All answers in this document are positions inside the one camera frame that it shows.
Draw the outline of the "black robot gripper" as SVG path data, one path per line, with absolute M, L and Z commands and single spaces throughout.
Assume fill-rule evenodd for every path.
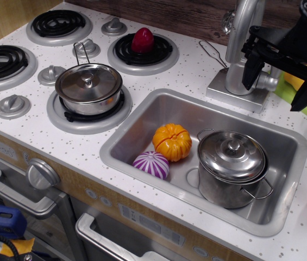
M 291 111 L 307 107 L 307 1 L 301 1 L 299 11 L 300 18 L 291 29 L 250 27 L 242 48 L 247 58 L 242 77 L 246 90 L 252 88 L 265 63 L 305 79 L 291 102 Z

